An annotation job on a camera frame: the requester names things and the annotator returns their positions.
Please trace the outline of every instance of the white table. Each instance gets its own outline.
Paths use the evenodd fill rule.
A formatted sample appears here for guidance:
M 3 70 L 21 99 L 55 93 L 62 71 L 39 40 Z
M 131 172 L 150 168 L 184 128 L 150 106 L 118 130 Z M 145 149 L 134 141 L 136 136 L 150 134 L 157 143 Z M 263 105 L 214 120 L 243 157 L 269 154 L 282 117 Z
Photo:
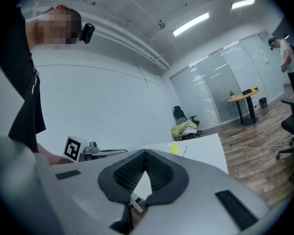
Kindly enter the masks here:
M 182 156 L 186 147 L 188 147 L 184 155 L 185 158 L 213 165 L 228 174 L 225 155 L 218 134 L 178 141 L 176 144 L 178 146 L 177 156 Z M 169 143 L 146 144 L 140 149 L 153 149 L 171 153 Z M 134 193 L 143 200 L 146 200 L 152 194 L 150 179 L 146 172 L 134 189 Z

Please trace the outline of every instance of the cable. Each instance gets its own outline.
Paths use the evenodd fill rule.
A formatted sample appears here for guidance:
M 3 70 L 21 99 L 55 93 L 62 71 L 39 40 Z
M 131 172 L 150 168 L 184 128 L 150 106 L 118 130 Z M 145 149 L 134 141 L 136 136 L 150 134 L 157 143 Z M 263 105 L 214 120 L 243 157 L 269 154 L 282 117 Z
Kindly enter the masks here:
M 278 145 L 273 145 L 273 146 L 270 146 L 270 147 L 260 147 L 260 148 L 253 148 L 253 147 L 239 147 L 239 148 L 235 148 L 235 149 L 232 149 L 232 150 L 229 150 L 226 153 L 230 152 L 230 151 L 234 151 L 234 150 L 238 150 L 238 149 L 256 149 L 256 150 L 261 150 L 261 149 L 268 149 L 268 148 L 272 148 L 272 147 L 276 147 L 276 146 L 284 146 L 286 144 L 289 144 L 289 143 L 284 143 L 284 144 L 278 144 Z

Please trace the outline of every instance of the white ceiling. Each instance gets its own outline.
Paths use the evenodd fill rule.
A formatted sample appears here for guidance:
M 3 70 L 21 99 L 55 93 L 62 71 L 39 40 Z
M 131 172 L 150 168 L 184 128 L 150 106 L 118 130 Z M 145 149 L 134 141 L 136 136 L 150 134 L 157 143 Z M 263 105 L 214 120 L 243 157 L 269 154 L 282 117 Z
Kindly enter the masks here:
M 240 0 L 54 0 L 83 6 L 88 13 L 114 22 L 147 42 L 171 65 L 182 55 L 238 24 L 260 20 L 264 4 L 231 10 Z M 210 18 L 177 37 L 172 31 L 201 14 Z M 159 30 L 160 20 L 166 24 Z

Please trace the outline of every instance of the black table leg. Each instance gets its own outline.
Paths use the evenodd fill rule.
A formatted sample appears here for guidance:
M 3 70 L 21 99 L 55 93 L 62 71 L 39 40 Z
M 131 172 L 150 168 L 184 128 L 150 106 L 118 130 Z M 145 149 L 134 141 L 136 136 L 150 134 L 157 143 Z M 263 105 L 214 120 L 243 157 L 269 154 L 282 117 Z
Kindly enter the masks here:
M 238 101 L 236 101 L 236 105 L 237 105 L 237 109 L 239 110 L 241 123 L 243 123 L 243 116 L 242 116 L 242 111 L 240 108 L 240 103 Z
M 249 119 L 245 120 L 243 124 L 244 125 L 255 124 L 256 122 L 258 122 L 258 118 L 255 116 L 254 106 L 250 96 L 246 98 L 246 101 L 247 101 L 250 117 Z

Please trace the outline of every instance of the potted plant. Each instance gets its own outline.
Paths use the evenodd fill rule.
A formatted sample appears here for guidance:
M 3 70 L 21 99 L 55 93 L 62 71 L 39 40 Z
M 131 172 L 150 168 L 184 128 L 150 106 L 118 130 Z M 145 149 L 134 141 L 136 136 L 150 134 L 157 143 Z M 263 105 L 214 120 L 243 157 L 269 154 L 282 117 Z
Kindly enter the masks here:
M 235 98 L 235 93 L 233 91 L 230 91 L 229 94 L 230 94 L 231 98 Z

